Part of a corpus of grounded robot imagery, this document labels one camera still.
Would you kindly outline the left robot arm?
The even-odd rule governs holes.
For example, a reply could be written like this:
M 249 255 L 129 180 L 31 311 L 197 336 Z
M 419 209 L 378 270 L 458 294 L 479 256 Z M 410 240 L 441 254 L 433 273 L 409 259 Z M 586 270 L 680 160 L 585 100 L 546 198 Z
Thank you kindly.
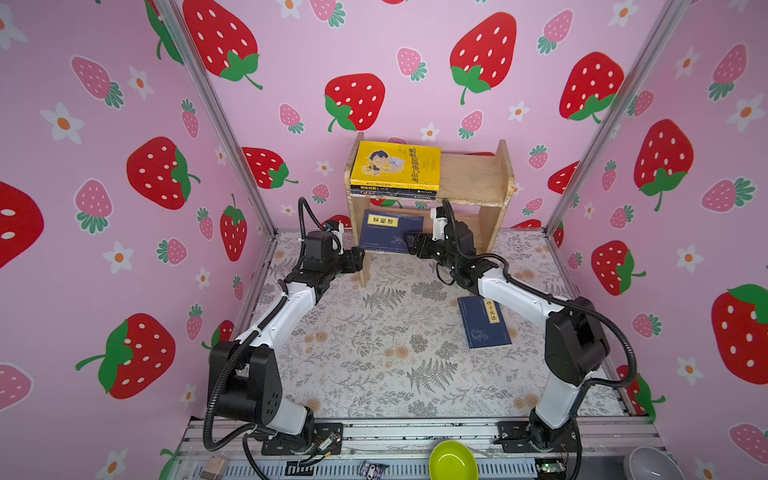
M 237 437 L 259 433 L 279 438 L 292 451 L 314 441 L 314 413 L 283 396 L 277 352 L 342 274 L 362 270 L 364 250 L 343 247 L 344 225 L 321 223 L 308 201 L 298 200 L 300 251 L 279 296 L 261 317 L 209 355 L 209 388 L 202 439 L 215 452 Z

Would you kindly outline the yellow cartoon cover book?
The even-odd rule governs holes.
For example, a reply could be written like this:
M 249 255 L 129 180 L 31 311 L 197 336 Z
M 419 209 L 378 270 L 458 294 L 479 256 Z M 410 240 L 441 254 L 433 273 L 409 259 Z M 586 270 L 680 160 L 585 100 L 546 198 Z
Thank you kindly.
M 350 185 L 438 191 L 441 150 L 436 147 L 361 141 Z

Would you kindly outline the black book yellow title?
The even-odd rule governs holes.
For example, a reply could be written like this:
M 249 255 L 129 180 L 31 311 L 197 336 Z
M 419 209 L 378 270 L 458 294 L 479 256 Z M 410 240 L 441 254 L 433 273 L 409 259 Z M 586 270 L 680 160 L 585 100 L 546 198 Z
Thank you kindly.
M 351 185 L 350 193 L 359 196 L 396 197 L 430 201 L 434 201 L 438 196 L 438 192 L 433 190 L 358 185 Z

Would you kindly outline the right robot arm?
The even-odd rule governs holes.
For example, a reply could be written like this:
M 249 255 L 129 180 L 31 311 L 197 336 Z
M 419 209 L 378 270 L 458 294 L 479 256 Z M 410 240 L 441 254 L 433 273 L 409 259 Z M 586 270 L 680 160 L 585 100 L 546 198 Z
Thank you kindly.
M 577 416 L 589 390 L 595 386 L 621 389 L 637 379 L 638 362 L 629 339 L 588 299 L 545 293 L 514 278 L 502 256 L 477 252 L 472 231 L 456 219 L 449 201 L 434 208 L 430 217 L 430 233 L 404 235 L 408 253 L 435 261 L 456 285 L 512 310 L 543 334 L 548 377 L 529 414 L 525 440 L 542 452 L 553 450 L 566 437 L 578 441 Z M 610 353 L 606 331 L 616 337 L 627 360 L 628 372 L 618 380 L 593 375 Z

